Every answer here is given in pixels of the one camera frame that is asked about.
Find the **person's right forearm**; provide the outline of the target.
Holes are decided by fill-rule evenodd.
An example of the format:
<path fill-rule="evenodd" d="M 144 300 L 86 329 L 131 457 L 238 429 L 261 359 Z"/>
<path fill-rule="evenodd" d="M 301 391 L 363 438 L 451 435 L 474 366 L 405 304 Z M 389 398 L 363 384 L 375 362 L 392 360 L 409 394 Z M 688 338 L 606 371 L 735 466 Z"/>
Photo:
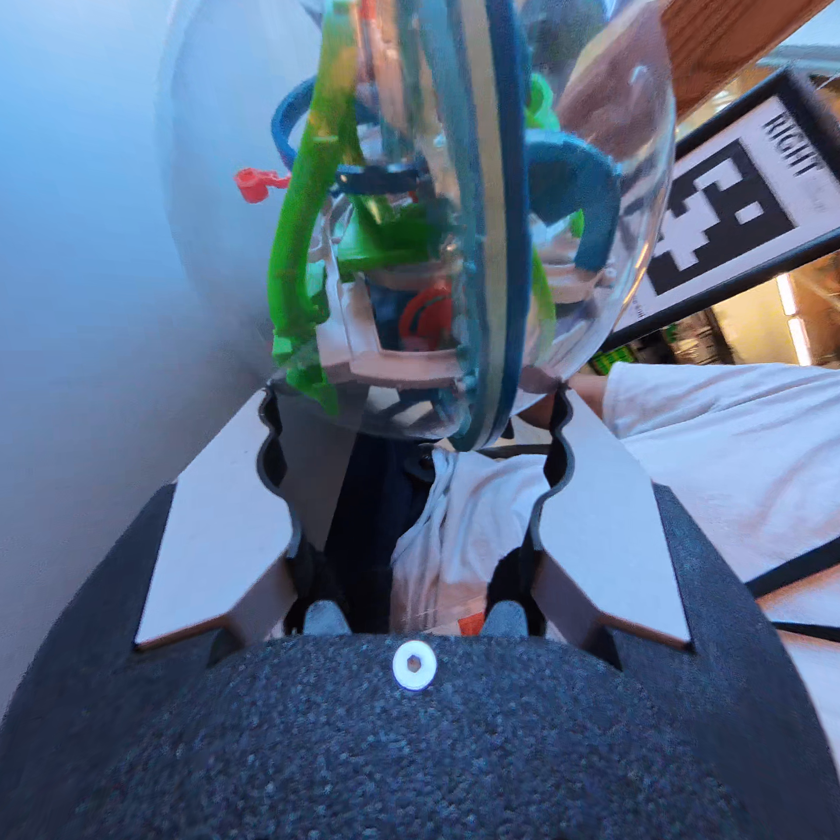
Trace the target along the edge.
<path fill-rule="evenodd" d="M 606 386 L 607 377 L 605 376 L 578 373 L 569 379 L 566 390 L 575 392 L 597 417 L 603 419 Z M 518 417 L 532 427 L 550 431 L 553 427 L 554 402 L 555 394 L 547 394 L 520 412 Z"/>

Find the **clear plastic maze ball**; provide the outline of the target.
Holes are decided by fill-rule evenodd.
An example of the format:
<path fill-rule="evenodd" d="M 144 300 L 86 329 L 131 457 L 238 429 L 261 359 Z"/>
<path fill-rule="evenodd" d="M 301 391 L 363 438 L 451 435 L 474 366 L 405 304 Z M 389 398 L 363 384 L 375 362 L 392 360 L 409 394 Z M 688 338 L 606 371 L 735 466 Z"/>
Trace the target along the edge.
<path fill-rule="evenodd" d="M 186 275 L 316 417 L 493 443 L 658 244 L 664 2 L 174 2 L 159 76 Z"/>

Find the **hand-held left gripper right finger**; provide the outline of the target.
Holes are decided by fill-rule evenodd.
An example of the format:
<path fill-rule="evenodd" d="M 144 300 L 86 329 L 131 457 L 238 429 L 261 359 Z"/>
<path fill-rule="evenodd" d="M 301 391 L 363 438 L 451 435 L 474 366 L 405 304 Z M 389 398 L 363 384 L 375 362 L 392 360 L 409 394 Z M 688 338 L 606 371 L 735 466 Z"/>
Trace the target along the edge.
<path fill-rule="evenodd" d="M 583 400 L 558 394 L 552 432 L 561 478 L 535 504 L 532 597 L 563 640 L 591 648 L 603 630 L 682 650 L 691 635 L 654 486 Z"/>

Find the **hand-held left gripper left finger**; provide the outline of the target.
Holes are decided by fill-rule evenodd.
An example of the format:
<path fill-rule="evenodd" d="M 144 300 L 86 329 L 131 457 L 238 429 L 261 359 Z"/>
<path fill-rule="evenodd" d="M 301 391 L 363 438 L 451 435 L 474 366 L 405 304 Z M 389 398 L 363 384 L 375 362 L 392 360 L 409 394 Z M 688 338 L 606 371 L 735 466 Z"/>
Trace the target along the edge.
<path fill-rule="evenodd" d="M 253 394 L 177 477 L 133 643 L 214 629 L 259 644 L 297 598 L 287 561 L 301 525 L 279 493 L 286 464 L 277 402 Z"/>

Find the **person's dark trousers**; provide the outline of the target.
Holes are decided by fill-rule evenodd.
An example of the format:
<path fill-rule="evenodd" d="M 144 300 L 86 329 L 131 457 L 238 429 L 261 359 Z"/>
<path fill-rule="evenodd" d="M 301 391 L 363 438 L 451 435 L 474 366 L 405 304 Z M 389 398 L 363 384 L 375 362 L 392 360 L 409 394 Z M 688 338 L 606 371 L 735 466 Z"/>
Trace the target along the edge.
<path fill-rule="evenodd" d="M 352 632 L 389 633 L 392 555 L 435 477 L 431 444 L 357 434 L 325 544 Z"/>

